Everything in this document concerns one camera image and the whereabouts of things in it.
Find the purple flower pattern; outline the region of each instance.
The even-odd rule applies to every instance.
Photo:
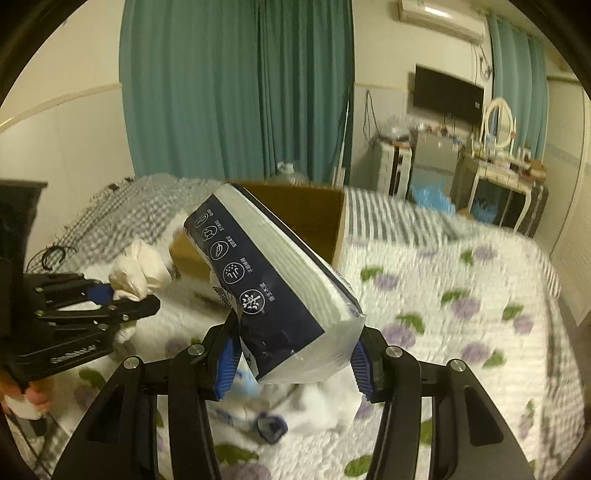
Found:
[[[513,320],[513,328],[518,335],[529,335],[534,328],[530,315],[519,315]]]
[[[160,435],[159,433],[156,434],[156,449],[159,452],[164,451],[164,439],[163,439],[162,435]]]
[[[361,400],[361,405],[359,406],[359,409],[357,410],[357,413],[355,414],[355,418],[358,420],[366,419],[367,417],[369,417],[371,415],[373,409],[374,409],[373,404],[364,395],[363,399]]]
[[[460,358],[469,364],[479,364],[489,358],[491,349],[482,342],[470,342],[463,349]]]
[[[222,480],[271,480],[271,472],[260,463],[237,463],[220,469]]]
[[[383,291],[390,291],[398,286],[399,277],[391,273],[378,273],[374,277],[374,285]]]
[[[418,253],[421,258],[433,258],[435,255],[437,255],[437,250],[423,250]]]
[[[83,384],[74,390],[74,400],[78,403],[82,411],[86,411],[90,408],[98,394],[98,389],[89,384]]]
[[[171,339],[166,342],[164,347],[164,351],[166,352],[166,357],[172,357],[180,353],[182,350],[185,350],[189,344],[183,338],[172,337]]]
[[[496,257],[496,251],[494,251],[491,247],[481,245],[480,247],[476,247],[474,249],[473,256],[477,260],[488,262]]]
[[[519,440],[525,440],[533,426],[534,418],[524,413],[521,416],[519,420],[519,425],[517,427],[517,436],[519,437]]]
[[[473,297],[462,297],[452,302],[453,313],[460,320],[470,320],[480,311],[480,300]]]
[[[382,332],[388,345],[397,345],[405,350],[414,346],[417,341],[415,331],[400,323],[391,323]]]

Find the metal screw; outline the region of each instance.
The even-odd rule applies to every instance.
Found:
[[[138,365],[139,365],[139,358],[137,358],[136,356],[130,356],[129,358],[126,358],[125,361],[123,362],[123,366],[127,370],[133,370]]]
[[[199,356],[205,353],[205,347],[201,345],[201,343],[194,343],[189,348],[187,348],[187,352],[189,355]]]
[[[450,362],[450,366],[456,372],[463,372],[466,369],[466,364],[461,360],[452,360]]]
[[[386,348],[386,355],[399,358],[402,356],[402,349],[399,346],[389,346]]]

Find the crumpled white cloth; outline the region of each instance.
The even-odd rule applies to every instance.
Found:
[[[109,272],[114,300],[143,300],[172,280],[158,250],[140,239],[131,242],[115,259]]]

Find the human hand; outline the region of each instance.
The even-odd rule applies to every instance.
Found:
[[[46,413],[51,406],[53,393],[53,379],[43,378],[30,382],[25,390],[25,397],[40,413]],[[4,397],[19,399],[22,396],[21,389],[6,370],[0,369],[0,403],[4,413],[10,413],[10,409],[4,401]]]

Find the teal curtain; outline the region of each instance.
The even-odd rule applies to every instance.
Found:
[[[119,71],[135,170],[327,181],[353,85],[350,0],[126,0]]]
[[[328,181],[353,86],[350,0],[267,0],[261,12],[265,150]]]
[[[544,48],[538,38],[495,14],[488,17],[495,79],[493,96],[503,97],[517,119],[514,152],[525,143],[532,156],[544,152],[548,117],[548,80]]]

